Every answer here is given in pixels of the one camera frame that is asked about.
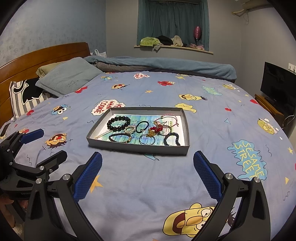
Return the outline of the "person's hand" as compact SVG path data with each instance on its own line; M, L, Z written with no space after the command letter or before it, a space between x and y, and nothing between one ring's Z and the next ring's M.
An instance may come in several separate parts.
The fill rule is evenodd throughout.
M9 223L11 227L15 227L15 218L13 215L8 211L6 208L7 205L12 204L14 201L10 200L10 198L6 194L1 194L0 196L0 208L3 216L5 217L6 221Z

